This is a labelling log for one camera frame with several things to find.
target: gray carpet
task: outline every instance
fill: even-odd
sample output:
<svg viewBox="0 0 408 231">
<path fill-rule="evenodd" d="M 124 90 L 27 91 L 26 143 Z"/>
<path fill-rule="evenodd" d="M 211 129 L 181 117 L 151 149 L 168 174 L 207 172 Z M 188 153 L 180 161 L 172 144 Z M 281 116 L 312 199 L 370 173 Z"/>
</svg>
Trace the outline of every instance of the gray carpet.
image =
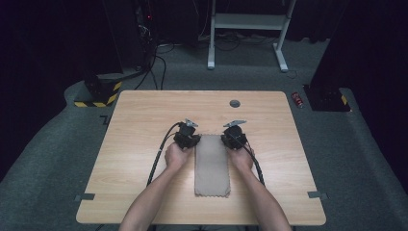
<svg viewBox="0 0 408 231">
<path fill-rule="evenodd" d="M 231 44 L 217 44 L 222 48 Z M 281 73 L 270 44 L 241 45 L 216 51 L 216 69 L 207 70 L 207 50 L 176 46 L 160 54 L 166 60 L 165 90 L 281 90 L 298 91 L 306 107 L 290 100 L 318 190 L 327 193 L 323 226 L 297 230 L 408 230 L 408 198 L 370 134 L 351 90 L 341 89 L 350 113 L 313 112 L 303 84 L 309 84 L 327 42 L 286 41 L 288 73 Z M 161 47 L 159 53 L 171 46 Z M 163 63 L 153 70 L 160 82 Z M 132 90 L 141 77 L 123 82 Z M 0 185 L 0 230 L 95 230 L 96 224 L 76 221 L 79 202 L 103 141 L 104 118 L 115 108 L 76 108 L 73 99 L 81 87 L 65 91 L 66 108 L 31 140 Z M 147 76 L 140 90 L 153 90 Z M 117 230 L 105 225 L 103 230 Z"/>
</svg>

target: person's arm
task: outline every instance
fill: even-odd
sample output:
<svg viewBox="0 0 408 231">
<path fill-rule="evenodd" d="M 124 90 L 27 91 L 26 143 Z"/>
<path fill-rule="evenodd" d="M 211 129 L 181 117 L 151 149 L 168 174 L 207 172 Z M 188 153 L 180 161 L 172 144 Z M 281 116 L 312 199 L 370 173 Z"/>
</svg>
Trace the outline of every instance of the person's arm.
<svg viewBox="0 0 408 231">
<path fill-rule="evenodd" d="M 172 143 L 166 151 L 166 169 L 139 194 L 120 224 L 119 231 L 146 231 L 162 205 L 171 180 L 186 163 L 192 148 L 182 150 Z"/>
<path fill-rule="evenodd" d="M 248 188 L 249 198 L 255 210 L 255 216 L 263 231 L 290 231 L 291 226 L 275 197 L 265 188 L 252 172 L 253 162 L 244 148 L 227 148 L 233 165 L 237 168 Z"/>
</svg>

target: hand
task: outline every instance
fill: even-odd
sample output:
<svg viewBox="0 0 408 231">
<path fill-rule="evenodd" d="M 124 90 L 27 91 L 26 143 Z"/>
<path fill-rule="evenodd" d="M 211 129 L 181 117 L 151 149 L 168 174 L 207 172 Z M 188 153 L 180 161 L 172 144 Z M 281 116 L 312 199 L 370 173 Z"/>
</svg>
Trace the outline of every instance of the hand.
<svg viewBox="0 0 408 231">
<path fill-rule="evenodd" d="M 192 153 L 192 150 L 193 150 L 193 147 L 187 148 L 187 149 L 181 149 L 180 146 L 176 142 L 173 142 L 171 145 L 167 147 L 167 151 L 165 155 L 167 166 L 175 167 L 176 169 L 179 169 L 186 163 L 187 158 Z"/>
<path fill-rule="evenodd" d="M 250 148 L 248 145 L 245 146 L 248 150 L 252 152 L 253 155 L 255 155 L 254 150 Z M 231 162 L 232 164 L 238 169 L 238 170 L 246 170 L 252 169 L 253 166 L 253 161 L 252 158 L 249 156 L 249 153 L 245 150 L 245 148 L 240 148 L 238 150 L 235 149 L 230 149 L 227 147 L 227 152 L 229 156 L 231 157 Z"/>
</svg>

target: person's left hand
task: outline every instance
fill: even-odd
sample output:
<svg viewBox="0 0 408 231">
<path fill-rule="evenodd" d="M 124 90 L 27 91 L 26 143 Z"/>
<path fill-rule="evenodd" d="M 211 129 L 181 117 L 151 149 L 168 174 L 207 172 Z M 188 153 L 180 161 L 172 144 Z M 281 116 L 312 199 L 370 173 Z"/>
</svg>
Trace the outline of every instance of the person's left hand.
<svg viewBox="0 0 408 231">
<path fill-rule="evenodd" d="M 173 142 L 167 147 L 165 155 L 167 166 L 179 169 L 186 163 L 189 155 L 192 153 L 192 150 L 193 147 L 183 150 L 176 142 Z"/>
</svg>

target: black and yellow hazard tape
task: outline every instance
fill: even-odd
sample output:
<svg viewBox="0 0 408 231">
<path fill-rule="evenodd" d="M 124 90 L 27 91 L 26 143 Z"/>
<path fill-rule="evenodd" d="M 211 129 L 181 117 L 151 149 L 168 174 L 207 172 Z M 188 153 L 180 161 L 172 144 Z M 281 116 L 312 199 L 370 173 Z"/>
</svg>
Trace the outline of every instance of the black and yellow hazard tape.
<svg viewBox="0 0 408 231">
<path fill-rule="evenodd" d="M 115 102 L 117 98 L 117 94 L 119 92 L 119 88 L 122 85 L 122 82 L 118 82 L 112 86 L 109 86 L 108 90 L 104 91 L 103 99 L 99 100 L 94 100 L 91 97 L 88 97 L 86 99 L 75 99 L 74 104 L 77 107 L 80 108 L 86 108 L 86 107 L 98 107 L 98 108 L 103 108 L 103 107 L 110 107 L 112 104 Z"/>
</svg>

